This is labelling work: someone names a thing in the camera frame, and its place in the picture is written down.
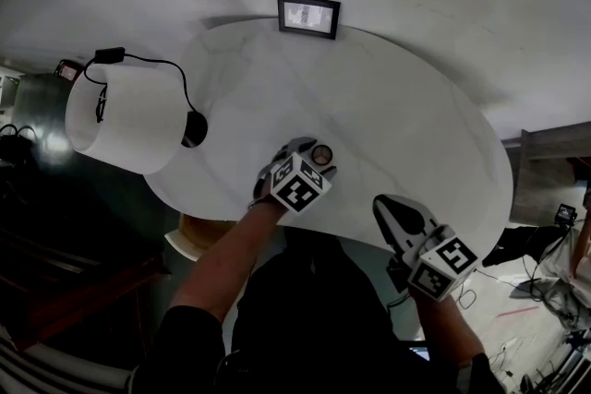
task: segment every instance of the lamp shade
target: lamp shade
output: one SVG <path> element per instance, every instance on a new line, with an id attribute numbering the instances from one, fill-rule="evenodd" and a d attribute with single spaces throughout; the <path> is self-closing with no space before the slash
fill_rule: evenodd
<path id="1" fill-rule="evenodd" d="M 103 119 L 97 107 L 104 85 L 81 76 L 66 108 L 66 133 L 79 153 L 133 173 L 161 170 L 181 146 L 187 105 L 177 78 L 159 69 L 93 65 L 88 76 L 107 84 Z"/>

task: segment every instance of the white cube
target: white cube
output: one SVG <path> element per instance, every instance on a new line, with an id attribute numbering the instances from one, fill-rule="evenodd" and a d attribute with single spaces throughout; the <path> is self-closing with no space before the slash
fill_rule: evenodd
<path id="1" fill-rule="evenodd" d="M 271 194 L 297 215 L 309 209 L 330 188 L 331 183 L 297 153 L 272 171 Z"/>
<path id="2" fill-rule="evenodd" d="M 421 255 L 408 278 L 409 284 L 442 301 L 470 275 L 478 257 L 457 236 Z"/>

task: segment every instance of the forearm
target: forearm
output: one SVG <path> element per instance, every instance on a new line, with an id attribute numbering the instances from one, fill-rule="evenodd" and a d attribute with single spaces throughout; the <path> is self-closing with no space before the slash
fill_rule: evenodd
<path id="1" fill-rule="evenodd" d="M 249 210 L 199 258 L 171 306 L 198 307 L 223 322 L 259 251 L 269 241 L 282 216 L 283 211 L 272 204 L 259 204 Z"/>
<path id="2" fill-rule="evenodd" d="M 433 359 L 460 366 L 484 352 L 482 343 L 465 323 L 451 297 L 440 303 L 423 294 L 414 293 L 413 297 Z"/>
<path id="3" fill-rule="evenodd" d="M 576 278 L 576 269 L 587 254 L 587 245 L 589 244 L 589 235 L 591 235 L 591 211 L 587 211 L 585 216 L 585 223 L 579 234 L 579 239 L 576 242 L 573 251 L 573 258 L 571 260 L 571 274 Z"/>

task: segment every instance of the white marble table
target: white marble table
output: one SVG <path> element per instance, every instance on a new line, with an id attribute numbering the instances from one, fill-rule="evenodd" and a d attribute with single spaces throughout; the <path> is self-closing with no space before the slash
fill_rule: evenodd
<path id="1" fill-rule="evenodd" d="M 312 136 L 332 148 L 339 172 L 321 202 L 283 224 L 389 248 L 371 210 L 385 193 L 426 204 L 479 257 L 500 236 L 513 191 L 501 143 L 449 79 L 405 49 L 344 26 L 336 41 L 280 33 L 262 19 L 207 31 L 181 65 L 210 129 L 146 176 L 171 207 L 239 219 L 273 153 Z"/>

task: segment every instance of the framed picture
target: framed picture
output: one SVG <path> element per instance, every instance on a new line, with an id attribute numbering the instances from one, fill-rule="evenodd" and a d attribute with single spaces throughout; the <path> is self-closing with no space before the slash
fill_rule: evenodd
<path id="1" fill-rule="evenodd" d="M 340 2 L 331 0 L 277 0 L 279 31 L 303 33 L 334 40 Z"/>

